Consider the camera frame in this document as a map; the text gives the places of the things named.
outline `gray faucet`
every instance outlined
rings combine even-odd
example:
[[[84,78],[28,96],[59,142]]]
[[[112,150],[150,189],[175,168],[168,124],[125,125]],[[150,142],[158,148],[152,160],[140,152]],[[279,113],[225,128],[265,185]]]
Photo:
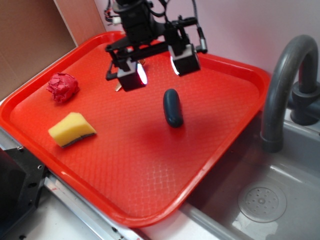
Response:
[[[265,100],[260,133],[265,151],[275,153],[282,149],[287,107],[292,109],[290,117],[297,124],[312,125],[320,119],[317,71],[316,41],[308,35],[292,39],[276,64]]]

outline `yellow sponge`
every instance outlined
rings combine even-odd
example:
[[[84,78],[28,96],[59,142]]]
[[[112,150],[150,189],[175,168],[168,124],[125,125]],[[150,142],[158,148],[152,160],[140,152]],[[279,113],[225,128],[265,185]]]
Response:
[[[96,134],[96,130],[78,112],[69,113],[64,119],[48,130],[60,147],[66,147],[78,140]]]

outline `gray sink basin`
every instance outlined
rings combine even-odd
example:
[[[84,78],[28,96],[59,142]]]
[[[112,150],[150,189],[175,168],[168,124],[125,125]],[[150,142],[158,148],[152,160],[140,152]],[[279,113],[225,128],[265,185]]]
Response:
[[[320,239],[319,133],[285,121],[283,150],[266,153],[260,130],[258,115],[187,203],[222,238]]]

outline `red crumpled paper ball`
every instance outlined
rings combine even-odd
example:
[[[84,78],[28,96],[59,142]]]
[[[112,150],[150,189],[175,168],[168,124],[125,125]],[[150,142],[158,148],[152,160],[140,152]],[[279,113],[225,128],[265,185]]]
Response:
[[[80,90],[75,77],[61,72],[53,74],[46,89],[58,103],[64,103]]]

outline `cardboard box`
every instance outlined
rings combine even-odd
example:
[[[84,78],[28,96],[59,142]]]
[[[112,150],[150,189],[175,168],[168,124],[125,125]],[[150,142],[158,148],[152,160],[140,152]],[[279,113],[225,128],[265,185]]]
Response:
[[[0,16],[0,100],[105,31],[94,0],[3,0]]]

